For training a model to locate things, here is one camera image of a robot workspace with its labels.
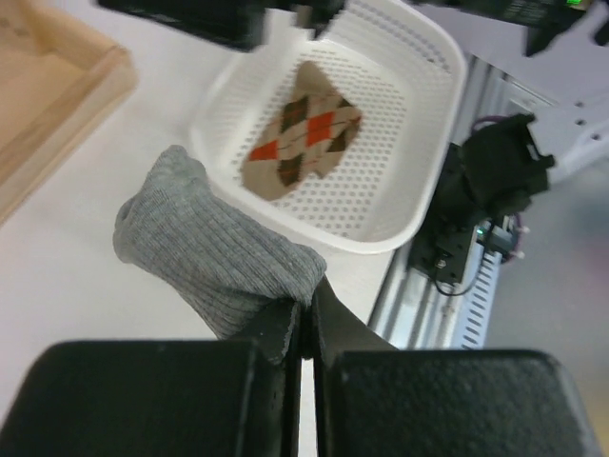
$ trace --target argyle sock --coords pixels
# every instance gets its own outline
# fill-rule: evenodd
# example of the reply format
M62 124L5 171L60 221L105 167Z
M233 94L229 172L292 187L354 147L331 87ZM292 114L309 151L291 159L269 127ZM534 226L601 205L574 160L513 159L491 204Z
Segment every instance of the argyle sock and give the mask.
M120 209L114 250L171 284L219 338L242 329L271 300L308 304L325 272L295 245L216 198L201 163L172 146Z
M246 189L276 200L315 171L339 165L360 130L362 112L313 62L300 65L289 103L270 121L241 168Z

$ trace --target white table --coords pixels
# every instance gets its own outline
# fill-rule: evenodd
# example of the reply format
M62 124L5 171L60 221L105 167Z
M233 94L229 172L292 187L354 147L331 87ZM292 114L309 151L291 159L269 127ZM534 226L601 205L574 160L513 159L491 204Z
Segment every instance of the white table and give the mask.
M173 289L111 245L118 208L160 152L187 146L199 97L229 51L82 0L51 3L132 51L136 92L0 228L0 417L28 367L71 339L207 339L213 335ZM339 298L367 320L391 253L329 259ZM304 366L301 455L315 452L312 366Z

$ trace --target wooden box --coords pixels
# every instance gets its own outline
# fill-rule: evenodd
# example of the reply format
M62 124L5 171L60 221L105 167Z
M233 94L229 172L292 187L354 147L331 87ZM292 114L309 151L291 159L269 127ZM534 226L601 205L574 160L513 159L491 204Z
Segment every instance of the wooden box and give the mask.
M0 0L0 223L135 85L128 53L103 34Z

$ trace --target ribbed knit sock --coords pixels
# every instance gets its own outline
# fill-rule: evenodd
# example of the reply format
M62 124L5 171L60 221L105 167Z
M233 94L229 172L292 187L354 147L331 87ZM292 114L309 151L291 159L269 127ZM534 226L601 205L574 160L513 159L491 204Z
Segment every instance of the ribbed knit sock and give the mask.
M325 261L216 198L204 166L172 146L120 209L114 250L171 284L219 338L271 300L310 303Z

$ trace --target perforated basket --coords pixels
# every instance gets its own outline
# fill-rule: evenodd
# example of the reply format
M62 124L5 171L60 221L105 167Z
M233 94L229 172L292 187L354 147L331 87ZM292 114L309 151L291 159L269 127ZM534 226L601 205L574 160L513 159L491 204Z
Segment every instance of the perforated basket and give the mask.
M267 45L236 54L195 115L194 155L214 191L265 226L321 251L379 253L419 228L436 185L466 66L439 26L393 0L350 0L321 41L269 16ZM267 202L241 185L241 166L286 103L295 72L316 62L363 112L357 139L328 176Z

